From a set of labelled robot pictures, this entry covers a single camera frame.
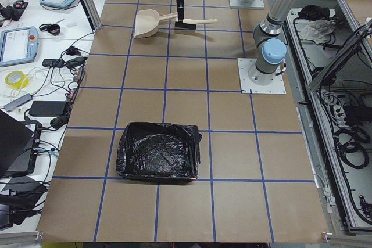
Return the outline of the white hand brush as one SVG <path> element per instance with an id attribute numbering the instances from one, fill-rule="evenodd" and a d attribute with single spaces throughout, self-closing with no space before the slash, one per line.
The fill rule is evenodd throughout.
<path id="1" fill-rule="evenodd" d="M 175 27 L 177 28 L 184 28 L 187 30 L 196 30 L 196 26 L 198 24 L 215 24 L 217 23 L 217 19 L 203 19 L 203 20 L 195 20 L 195 19 L 183 19 L 182 21 L 175 21 Z"/>

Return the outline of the blue teach pendant near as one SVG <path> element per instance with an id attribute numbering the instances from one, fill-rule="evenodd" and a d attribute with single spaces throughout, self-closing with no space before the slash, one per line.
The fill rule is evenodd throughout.
<path id="1" fill-rule="evenodd" d="M 33 26 L 1 32 L 1 67 L 33 62 L 38 51 L 38 37 Z"/>

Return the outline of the black handled scissors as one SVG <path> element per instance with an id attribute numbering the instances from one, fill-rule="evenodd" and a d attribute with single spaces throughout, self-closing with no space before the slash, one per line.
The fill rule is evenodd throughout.
<path id="1" fill-rule="evenodd" d="M 38 28 L 39 28 L 39 30 L 41 30 L 41 31 L 47 31 L 47 27 L 48 27 L 48 26 L 50 26 L 50 25 L 52 25 L 52 24 L 59 24 L 59 23 L 61 23 L 62 21 L 63 21 L 63 19 L 57 21 L 56 23 L 44 23 L 44 24 L 41 24 Z"/>

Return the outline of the black power adapter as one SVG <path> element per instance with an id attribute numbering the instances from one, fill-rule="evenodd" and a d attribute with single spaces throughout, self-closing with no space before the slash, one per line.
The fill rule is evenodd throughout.
<path id="1" fill-rule="evenodd" d="M 28 113 L 35 117 L 57 117 L 64 114 L 66 106 L 64 101 L 34 101 Z"/>

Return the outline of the left black lined bin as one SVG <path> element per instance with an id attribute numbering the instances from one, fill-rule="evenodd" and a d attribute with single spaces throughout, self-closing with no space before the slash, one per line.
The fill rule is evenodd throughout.
<path id="1" fill-rule="evenodd" d="M 198 177 L 202 135 L 196 125 L 129 123 L 119 141 L 116 172 L 144 181 L 190 181 Z"/>

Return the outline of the black laptop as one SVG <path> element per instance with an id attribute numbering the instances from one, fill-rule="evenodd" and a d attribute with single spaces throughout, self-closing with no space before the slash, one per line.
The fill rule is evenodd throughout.
<path id="1" fill-rule="evenodd" d="M 38 121 L 17 121 L 1 111 L 1 178 L 34 172 L 40 136 Z"/>

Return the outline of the yellow tape roll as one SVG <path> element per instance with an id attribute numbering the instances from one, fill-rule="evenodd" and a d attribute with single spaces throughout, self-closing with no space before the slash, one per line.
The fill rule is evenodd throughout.
<path id="1" fill-rule="evenodd" d="M 22 71 L 12 71 L 5 77 L 6 85 L 13 89 L 23 89 L 28 86 L 29 79 Z"/>

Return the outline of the white plastic dustpan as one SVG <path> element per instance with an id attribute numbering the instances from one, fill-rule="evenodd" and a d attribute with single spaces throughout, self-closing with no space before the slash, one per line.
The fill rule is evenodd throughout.
<path id="1" fill-rule="evenodd" d="M 145 9 L 137 12 L 135 17 L 134 38 L 147 38 L 157 33 L 159 23 L 176 18 L 177 12 L 160 15 L 156 10 Z"/>

